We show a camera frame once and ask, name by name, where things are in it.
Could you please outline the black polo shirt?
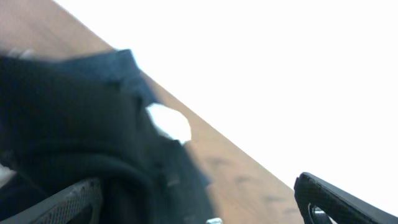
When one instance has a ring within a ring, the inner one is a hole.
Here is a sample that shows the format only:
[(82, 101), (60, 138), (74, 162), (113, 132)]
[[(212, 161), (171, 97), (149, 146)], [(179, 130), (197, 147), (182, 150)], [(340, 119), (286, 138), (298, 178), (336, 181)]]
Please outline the black polo shirt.
[(217, 218), (183, 142), (154, 124), (159, 101), (130, 50), (66, 60), (1, 57), (1, 221), (86, 179), (99, 223)]

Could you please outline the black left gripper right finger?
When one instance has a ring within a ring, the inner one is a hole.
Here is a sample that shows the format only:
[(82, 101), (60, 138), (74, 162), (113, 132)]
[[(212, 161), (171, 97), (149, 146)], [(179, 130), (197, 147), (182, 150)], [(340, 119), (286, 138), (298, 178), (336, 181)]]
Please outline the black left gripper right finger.
[(294, 197), (305, 224), (397, 224), (397, 217), (303, 172), (296, 178)]

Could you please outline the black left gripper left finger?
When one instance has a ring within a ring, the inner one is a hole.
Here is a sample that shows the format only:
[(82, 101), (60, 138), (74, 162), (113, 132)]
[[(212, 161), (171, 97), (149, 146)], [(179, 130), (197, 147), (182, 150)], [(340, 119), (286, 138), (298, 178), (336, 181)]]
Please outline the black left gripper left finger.
[(98, 224), (103, 193), (97, 178), (75, 183), (1, 224)]

